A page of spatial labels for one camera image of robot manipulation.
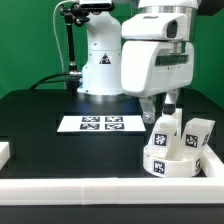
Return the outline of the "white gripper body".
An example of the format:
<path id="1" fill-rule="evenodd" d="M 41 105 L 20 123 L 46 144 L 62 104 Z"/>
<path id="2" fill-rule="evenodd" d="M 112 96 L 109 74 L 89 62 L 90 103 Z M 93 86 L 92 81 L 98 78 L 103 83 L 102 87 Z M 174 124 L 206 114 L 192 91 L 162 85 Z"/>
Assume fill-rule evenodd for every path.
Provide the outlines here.
<path id="1" fill-rule="evenodd" d="M 122 24 L 121 83 L 127 95 L 148 97 L 191 83 L 188 22 L 183 13 L 141 13 Z"/>

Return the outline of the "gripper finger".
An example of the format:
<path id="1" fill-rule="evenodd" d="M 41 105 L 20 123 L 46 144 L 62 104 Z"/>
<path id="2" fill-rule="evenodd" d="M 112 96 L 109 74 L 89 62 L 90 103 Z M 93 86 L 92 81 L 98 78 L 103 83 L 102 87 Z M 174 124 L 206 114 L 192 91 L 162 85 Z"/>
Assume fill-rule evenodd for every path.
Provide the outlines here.
<path id="1" fill-rule="evenodd" d="M 152 96 L 139 99 L 144 123 L 152 124 L 155 121 L 155 101 Z"/>
<path id="2" fill-rule="evenodd" d="M 166 92 L 165 101 L 163 104 L 163 113 L 165 115 L 173 115 L 175 113 L 178 97 L 178 89 L 173 89 Z"/>

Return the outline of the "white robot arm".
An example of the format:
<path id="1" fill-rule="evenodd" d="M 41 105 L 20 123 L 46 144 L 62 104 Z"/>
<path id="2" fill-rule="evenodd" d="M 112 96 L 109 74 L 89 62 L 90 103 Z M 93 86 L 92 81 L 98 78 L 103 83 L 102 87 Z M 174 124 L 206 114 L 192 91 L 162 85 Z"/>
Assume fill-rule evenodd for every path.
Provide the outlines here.
<path id="1" fill-rule="evenodd" d="M 155 119 L 154 96 L 166 95 L 163 113 L 176 110 L 179 89 L 191 83 L 195 20 L 224 9 L 224 0 L 80 0 L 88 12 L 88 60 L 81 96 L 115 101 L 137 97 L 143 120 Z"/>

